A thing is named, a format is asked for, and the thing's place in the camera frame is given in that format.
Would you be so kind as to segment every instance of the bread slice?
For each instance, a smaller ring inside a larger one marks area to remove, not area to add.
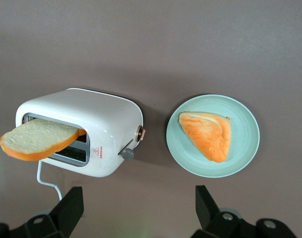
[[[208,160],[217,163],[226,160],[231,143],[230,118],[213,113],[183,112],[179,123]]]
[[[38,161],[70,145],[85,130],[69,125],[33,119],[0,138],[3,151],[14,158]]]

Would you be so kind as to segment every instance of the white toaster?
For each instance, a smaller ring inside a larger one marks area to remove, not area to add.
[[[136,103],[80,88],[23,103],[16,112],[16,126],[34,118],[84,129],[86,135],[42,162],[93,177],[108,176],[124,158],[131,159],[132,149],[145,133],[143,114]]]

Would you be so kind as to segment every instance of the plate rim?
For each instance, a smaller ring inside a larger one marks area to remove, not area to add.
[[[227,173],[226,175],[220,175],[220,176],[207,176],[207,175],[202,175],[202,174],[198,174],[198,173],[195,173],[189,169],[187,169],[185,166],[183,166],[175,157],[174,155],[172,154],[171,150],[170,150],[170,146],[169,146],[169,142],[168,142],[168,133],[169,133],[169,126],[170,124],[172,123],[173,121],[173,117],[175,116],[175,114],[177,113],[177,111],[182,107],[184,106],[185,104],[187,103],[190,103],[191,101],[195,100],[195,99],[198,99],[198,98],[204,98],[204,97],[212,97],[212,96],[215,96],[215,97],[220,97],[220,98],[225,98],[225,99],[228,99],[228,100],[231,100],[231,101],[234,101],[235,103],[238,103],[240,106],[242,106],[248,113],[249,115],[251,116],[251,118],[253,119],[253,122],[255,125],[255,128],[256,128],[256,131],[257,131],[257,143],[256,143],[256,147],[255,147],[255,150],[253,152],[253,155],[251,156],[251,158],[247,161],[247,163],[245,163],[244,166],[240,167],[238,170],[235,170],[231,173]],[[253,113],[250,111],[249,108],[247,108],[243,103],[239,102],[238,100],[234,99],[234,98],[231,98],[229,96],[225,96],[225,95],[221,95],[221,94],[202,94],[202,95],[198,95],[198,96],[195,96],[195,97],[192,97],[188,100],[186,100],[185,102],[183,102],[182,104],[180,104],[175,110],[174,112],[171,114],[170,116],[170,119],[168,121],[168,124],[167,124],[167,128],[166,128],[166,144],[167,144],[167,147],[169,149],[169,152],[171,154],[171,156],[174,158],[174,160],[185,170],[187,170],[188,172],[194,174],[194,175],[197,175],[197,176],[200,176],[200,177],[205,177],[205,178],[223,178],[223,177],[228,177],[228,176],[231,176],[233,174],[236,174],[238,173],[239,171],[243,170],[248,164],[250,164],[250,162],[254,159],[257,151],[258,151],[258,148],[259,148],[259,145],[260,145],[260,128],[259,128],[259,124],[255,118],[255,116],[253,115]]]

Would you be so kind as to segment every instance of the white cord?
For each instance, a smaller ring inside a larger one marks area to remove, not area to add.
[[[56,184],[49,183],[49,182],[43,182],[43,181],[41,180],[41,170],[42,170],[42,161],[40,160],[40,161],[38,162],[37,181],[38,181],[40,184],[54,187],[54,188],[56,189],[57,193],[58,193],[58,197],[59,197],[60,200],[61,200],[61,192],[60,192],[60,189],[58,188],[58,186],[57,186]]]

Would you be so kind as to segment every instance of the toaster slot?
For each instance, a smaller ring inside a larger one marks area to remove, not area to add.
[[[48,118],[45,116],[28,113],[23,117],[23,123],[28,122],[30,120],[33,120],[35,118],[55,121],[61,124],[70,125],[79,129],[82,129],[81,127],[67,123],[64,121]],[[89,162],[89,152],[90,152],[90,139],[89,135],[85,134],[82,136],[79,136],[73,143],[71,143],[66,148],[62,149],[61,151],[58,151],[50,156],[51,159],[59,160],[68,164],[72,164],[75,166],[85,166]]]

